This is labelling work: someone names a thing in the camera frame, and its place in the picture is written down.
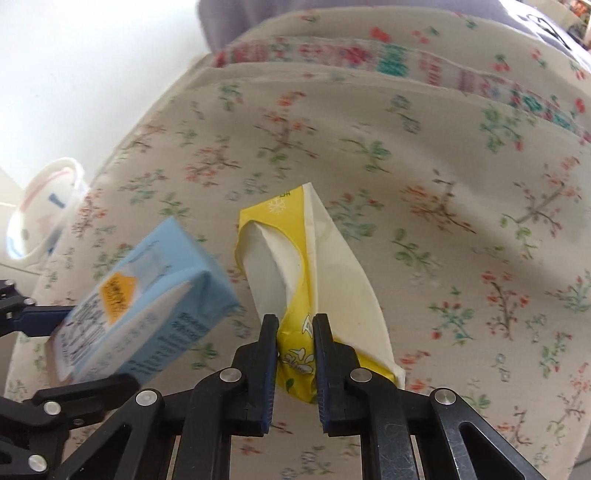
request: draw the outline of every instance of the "floral bedsheet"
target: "floral bedsheet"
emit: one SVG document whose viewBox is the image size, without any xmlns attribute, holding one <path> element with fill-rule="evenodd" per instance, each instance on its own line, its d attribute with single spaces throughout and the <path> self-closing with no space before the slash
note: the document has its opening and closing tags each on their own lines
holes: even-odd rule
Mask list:
<svg viewBox="0 0 591 480">
<path fill-rule="evenodd" d="M 366 13 L 382 31 L 399 16 L 352 18 Z M 298 35 L 332 15 L 281 21 Z M 429 22 L 443 32 L 439 15 Z M 357 26 L 342 24 L 339 37 Z M 478 47 L 493 48 L 487 37 Z M 35 298 L 75 304 L 175 217 L 243 305 L 151 384 L 191 388 L 259 328 L 233 260 L 239 211 L 311 181 L 374 287 L 407 388 L 454 389 L 544 476 L 564 480 L 591 421 L 590 157 L 588 143 L 529 112 L 405 78 L 298 62 L 192 70 L 96 178 Z M 43 340 L 21 336 L 6 395 L 46 386 Z M 75 431 L 69 448 L 90 432 Z M 271 433 L 232 448 L 236 478 L 361 477 L 359 440 L 327 438 L 316 406 L 281 389 Z"/>
</svg>

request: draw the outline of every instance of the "floral fabric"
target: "floral fabric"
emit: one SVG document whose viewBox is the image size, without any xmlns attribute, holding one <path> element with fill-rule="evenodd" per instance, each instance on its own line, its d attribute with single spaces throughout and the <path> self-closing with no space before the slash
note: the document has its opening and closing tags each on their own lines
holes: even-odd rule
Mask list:
<svg viewBox="0 0 591 480">
<path fill-rule="evenodd" d="M 341 14 L 282 21 L 286 34 L 310 35 Z M 356 38 L 366 14 L 382 29 L 399 16 L 371 9 L 340 28 Z M 490 44 L 475 35 L 462 48 Z M 194 69 L 96 178 L 35 298 L 75 304 L 174 216 L 243 305 L 151 383 L 191 388 L 259 328 L 233 260 L 240 210 L 311 181 L 374 287 L 407 388 L 454 389 L 546 478 L 565 480 L 591 421 L 590 155 L 528 112 L 401 77 L 277 62 Z M 19 338 L 9 398 L 47 386 L 43 342 Z M 70 448 L 89 433 L 74 432 Z M 327 438 L 316 406 L 282 391 L 271 433 L 232 449 L 240 479 L 361 477 L 359 440 Z"/>
<path fill-rule="evenodd" d="M 556 48 L 491 20 L 415 7 L 319 9 L 267 20 L 239 40 L 292 36 L 379 40 L 502 75 L 555 101 L 591 131 L 591 117 L 584 111 L 585 98 L 591 94 L 591 74 Z"/>
<path fill-rule="evenodd" d="M 552 122 L 590 142 L 591 134 L 574 120 L 585 112 L 584 101 L 571 98 L 575 110 L 563 112 L 555 95 L 552 100 L 524 90 L 517 82 L 498 75 L 456 65 L 426 51 L 375 40 L 350 40 L 314 37 L 278 37 L 241 42 L 216 55 L 214 65 L 234 63 L 297 62 L 330 65 L 348 69 L 380 72 L 428 85 L 475 93 Z"/>
</svg>

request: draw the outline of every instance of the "plastic container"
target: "plastic container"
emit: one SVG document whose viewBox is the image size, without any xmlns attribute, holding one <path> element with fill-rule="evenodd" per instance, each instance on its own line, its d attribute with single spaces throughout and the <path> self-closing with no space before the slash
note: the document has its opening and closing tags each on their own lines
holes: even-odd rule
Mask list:
<svg viewBox="0 0 591 480">
<path fill-rule="evenodd" d="M 88 191 L 83 178 L 76 160 L 60 158 L 29 182 L 6 232 L 6 253 L 15 267 L 43 267 Z"/>
</svg>

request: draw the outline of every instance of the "white wall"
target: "white wall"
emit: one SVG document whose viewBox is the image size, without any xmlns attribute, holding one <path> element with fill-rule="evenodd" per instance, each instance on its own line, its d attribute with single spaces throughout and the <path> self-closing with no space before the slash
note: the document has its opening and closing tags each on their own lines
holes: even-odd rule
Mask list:
<svg viewBox="0 0 591 480">
<path fill-rule="evenodd" d="M 0 168 L 24 186 L 68 156 L 92 179 L 205 51 L 195 0 L 2 0 Z"/>
</svg>

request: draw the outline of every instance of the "yellow and white packaging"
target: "yellow and white packaging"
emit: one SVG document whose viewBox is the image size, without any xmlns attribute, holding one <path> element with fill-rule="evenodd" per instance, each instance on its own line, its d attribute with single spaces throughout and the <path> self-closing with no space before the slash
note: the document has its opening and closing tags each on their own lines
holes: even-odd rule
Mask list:
<svg viewBox="0 0 591 480">
<path fill-rule="evenodd" d="M 362 367 L 404 388 L 374 290 L 311 183 L 241 212 L 236 261 L 259 317 L 281 319 L 277 383 L 291 395 L 316 396 L 316 313 L 328 314 L 333 336 L 355 348 Z"/>
</svg>

